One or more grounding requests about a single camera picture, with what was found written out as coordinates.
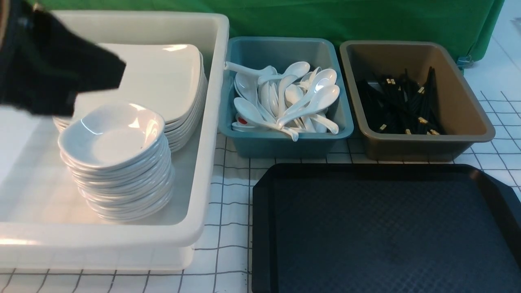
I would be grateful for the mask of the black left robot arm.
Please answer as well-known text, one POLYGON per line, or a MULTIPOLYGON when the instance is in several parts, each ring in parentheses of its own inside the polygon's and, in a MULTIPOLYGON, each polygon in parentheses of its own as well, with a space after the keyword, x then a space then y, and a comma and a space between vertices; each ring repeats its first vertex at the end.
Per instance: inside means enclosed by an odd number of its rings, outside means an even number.
POLYGON ((26 0, 0 2, 0 103, 71 117, 78 94, 117 89, 126 63, 26 0))

